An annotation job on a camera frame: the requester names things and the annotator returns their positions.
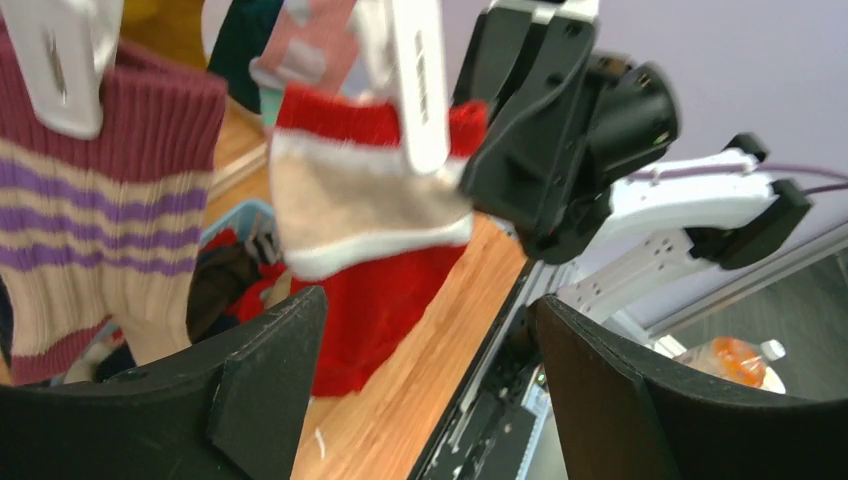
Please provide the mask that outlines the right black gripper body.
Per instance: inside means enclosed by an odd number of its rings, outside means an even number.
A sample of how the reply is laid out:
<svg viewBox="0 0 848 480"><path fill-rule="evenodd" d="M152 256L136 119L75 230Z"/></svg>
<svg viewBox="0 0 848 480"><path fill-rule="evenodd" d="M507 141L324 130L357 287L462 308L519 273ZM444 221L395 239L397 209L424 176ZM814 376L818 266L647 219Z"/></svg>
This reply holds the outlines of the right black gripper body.
<svg viewBox="0 0 848 480"><path fill-rule="evenodd" d="M593 21L541 9L499 1L476 21L453 101L482 101L488 131L460 189L513 225L527 257L562 264L611 215L612 184L660 159L679 121L656 65L600 52Z"/></svg>

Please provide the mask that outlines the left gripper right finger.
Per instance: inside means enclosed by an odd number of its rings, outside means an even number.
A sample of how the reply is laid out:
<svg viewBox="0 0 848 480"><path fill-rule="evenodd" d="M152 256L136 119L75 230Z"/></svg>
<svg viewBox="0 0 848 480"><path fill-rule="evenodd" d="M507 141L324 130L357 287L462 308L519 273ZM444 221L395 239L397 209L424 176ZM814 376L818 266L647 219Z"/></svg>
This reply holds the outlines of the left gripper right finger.
<svg viewBox="0 0 848 480"><path fill-rule="evenodd" d="M552 295L533 305L572 479L843 479L847 403L742 386L625 339Z"/></svg>

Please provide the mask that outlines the white clip sock hanger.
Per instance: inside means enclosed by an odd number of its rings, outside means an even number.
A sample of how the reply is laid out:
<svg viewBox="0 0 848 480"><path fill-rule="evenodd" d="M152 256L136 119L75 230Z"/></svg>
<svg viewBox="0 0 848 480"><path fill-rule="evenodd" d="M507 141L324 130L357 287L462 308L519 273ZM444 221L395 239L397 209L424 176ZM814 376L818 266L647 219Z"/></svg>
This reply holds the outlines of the white clip sock hanger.
<svg viewBox="0 0 848 480"><path fill-rule="evenodd" d="M145 15L126 1L5 1L1 14L35 116L74 138L104 124L101 83L117 54L123 17ZM211 1L201 13L210 69L232 96L257 111L260 90L289 82L351 91L356 53L374 91L394 100L410 171L448 158L440 6L435 1Z"/></svg>

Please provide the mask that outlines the red santa sock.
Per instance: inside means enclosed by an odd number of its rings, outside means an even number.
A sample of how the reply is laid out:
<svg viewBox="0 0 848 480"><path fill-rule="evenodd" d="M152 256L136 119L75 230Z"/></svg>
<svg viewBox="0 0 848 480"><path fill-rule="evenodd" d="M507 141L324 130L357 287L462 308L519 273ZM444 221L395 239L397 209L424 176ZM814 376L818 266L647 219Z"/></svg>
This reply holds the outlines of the red santa sock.
<svg viewBox="0 0 848 480"><path fill-rule="evenodd" d="M291 289L324 290L316 397L360 391L422 318L470 242L457 189L487 130L471 101L447 115L450 152L409 171L395 107L288 86L270 129L269 183Z"/></svg>

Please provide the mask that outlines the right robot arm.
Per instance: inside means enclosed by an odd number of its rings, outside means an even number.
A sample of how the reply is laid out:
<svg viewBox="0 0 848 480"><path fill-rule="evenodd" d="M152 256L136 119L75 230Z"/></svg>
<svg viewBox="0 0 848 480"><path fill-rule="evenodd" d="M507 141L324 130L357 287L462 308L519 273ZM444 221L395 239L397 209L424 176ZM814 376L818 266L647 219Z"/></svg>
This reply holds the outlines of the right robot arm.
<svg viewBox="0 0 848 480"><path fill-rule="evenodd" d="M668 162L680 124L660 69L595 47L594 1L495 1L475 25L459 100L490 107L461 191L513 225L527 257L568 263L639 235L639 246L559 290L603 322L678 279L737 270L775 251L811 209L761 166L750 134L718 154Z"/></svg>

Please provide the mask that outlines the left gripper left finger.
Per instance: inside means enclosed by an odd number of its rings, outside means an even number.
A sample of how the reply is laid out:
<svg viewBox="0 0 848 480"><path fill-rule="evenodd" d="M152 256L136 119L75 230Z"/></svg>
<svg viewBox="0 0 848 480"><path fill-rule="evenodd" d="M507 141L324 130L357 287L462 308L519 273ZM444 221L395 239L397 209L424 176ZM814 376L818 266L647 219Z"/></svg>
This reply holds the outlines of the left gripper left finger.
<svg viewBox="0 0 848 480"><path fill-rule="evenodd" d="M5 479L287 479L323 336L309 287L104 383L1 390Z"/></svg>

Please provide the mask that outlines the white hanger clip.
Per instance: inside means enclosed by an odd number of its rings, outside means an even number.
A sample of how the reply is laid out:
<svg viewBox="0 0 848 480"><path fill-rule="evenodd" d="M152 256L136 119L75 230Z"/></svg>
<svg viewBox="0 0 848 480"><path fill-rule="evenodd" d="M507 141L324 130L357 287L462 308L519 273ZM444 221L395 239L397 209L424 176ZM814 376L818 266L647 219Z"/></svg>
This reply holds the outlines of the white hanger clip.
<svg viewBox="0 0 848 480"><path fill-rule="evenodd" d="M409 169L435 173L449 155L439 3L357 1L351 22L372 90L396 106Z"/></svg>

